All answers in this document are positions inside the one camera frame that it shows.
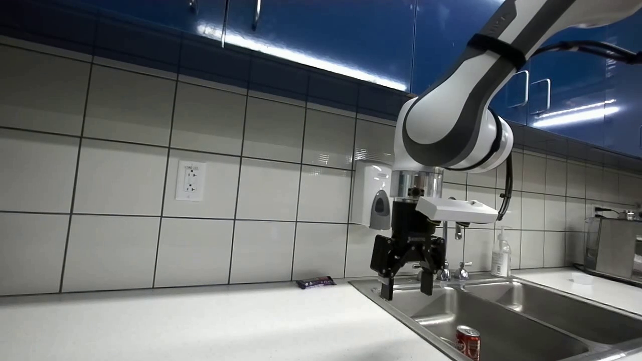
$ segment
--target white countertop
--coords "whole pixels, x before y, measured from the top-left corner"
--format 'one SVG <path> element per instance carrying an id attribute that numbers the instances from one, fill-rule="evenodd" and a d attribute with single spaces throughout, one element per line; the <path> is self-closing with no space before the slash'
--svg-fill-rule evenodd
<path id="1" fill-rule="evenodd" d="M 642 314 L 642 288 L 571 270 L 518 276 Z M 212 286 L 0 303 L 4 361 L 442 361 L 349 285 Z"/>

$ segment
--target white tile wall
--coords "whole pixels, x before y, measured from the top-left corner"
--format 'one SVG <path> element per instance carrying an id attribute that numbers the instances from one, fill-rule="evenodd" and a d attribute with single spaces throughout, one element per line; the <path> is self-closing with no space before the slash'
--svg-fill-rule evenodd
<path id="1" fill-rule="evenodd" d="M 165 218 L 156 286 L 224 285 L 233 220 Z"/>
<path id="2" fill-rule="evenodd" d="M 390 163 L 391 122 L 2 41 L 0 295 L 374 276 L 351 159 Z M 202 200 L 176 200 L 180 159 L 207 163 Z M 500 207 L 504 175 L 446 171 L 443 195 Z M 583 260 L 592 208 L 642 199 L 640 174 L 536 151 L 514 175 L 504 223 L 450 227 L 451 266 L 487 270 L 502 227 L 514 266 Z"/>
<path id="3" fill-rule="evenodd" d="M 85 134 L 140 143 L 169 143 L 174 82 L 95 65 Z"/>

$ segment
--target electrical outlet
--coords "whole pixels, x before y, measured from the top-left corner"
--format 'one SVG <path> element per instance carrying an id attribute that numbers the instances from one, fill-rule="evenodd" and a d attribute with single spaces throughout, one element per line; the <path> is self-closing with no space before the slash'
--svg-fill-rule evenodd
<path id="1" fill-rule="evenodd" d="M 178 200 L 202 200 L 205 171 L 207 171 L 205 162 L 178 162 L 176 199 Z"/>

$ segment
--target stainless steel sink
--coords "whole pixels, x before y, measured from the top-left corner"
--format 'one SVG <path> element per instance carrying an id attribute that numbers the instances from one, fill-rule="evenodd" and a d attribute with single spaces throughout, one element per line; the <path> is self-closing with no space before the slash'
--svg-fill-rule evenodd
<path id="1" fill-rule="evenodd" d="M 520 281 L 477 282 L 468 292 L 596 343 L 642 341 L 640 318 Z"/>
<path id="2" fill-rule="evenodd" d="M 355 286 L 454 358 L 465 358 L 457 324 L 481 333 L 481 361 L 617 358 L 642 347 L 640 318 L 516 278 L 473 281 L 463 291 L 440 282 L 431 296 L 399 285 L 394 300 L 378 295 L 379 282 Z"/>

